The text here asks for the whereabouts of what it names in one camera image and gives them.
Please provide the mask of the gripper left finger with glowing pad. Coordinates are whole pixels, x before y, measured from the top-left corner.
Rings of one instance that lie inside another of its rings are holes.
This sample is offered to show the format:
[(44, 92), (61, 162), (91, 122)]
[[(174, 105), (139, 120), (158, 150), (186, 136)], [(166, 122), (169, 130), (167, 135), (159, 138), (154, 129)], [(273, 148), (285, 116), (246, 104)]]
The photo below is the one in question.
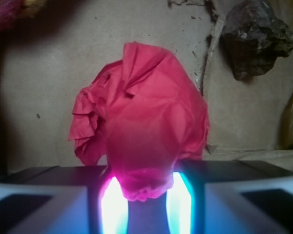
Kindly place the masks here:
[(109, 167), (29, 168), (0, 178), (0, 234), (125, 234), (127, 224)]

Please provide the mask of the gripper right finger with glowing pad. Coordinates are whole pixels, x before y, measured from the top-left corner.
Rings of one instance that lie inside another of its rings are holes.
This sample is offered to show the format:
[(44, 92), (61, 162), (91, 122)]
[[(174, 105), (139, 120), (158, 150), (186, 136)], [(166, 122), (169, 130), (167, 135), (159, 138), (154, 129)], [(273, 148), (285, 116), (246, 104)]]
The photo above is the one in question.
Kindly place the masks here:
[(172, 234), (293, 234), (293, 172), (263, 161), (178, 162)]

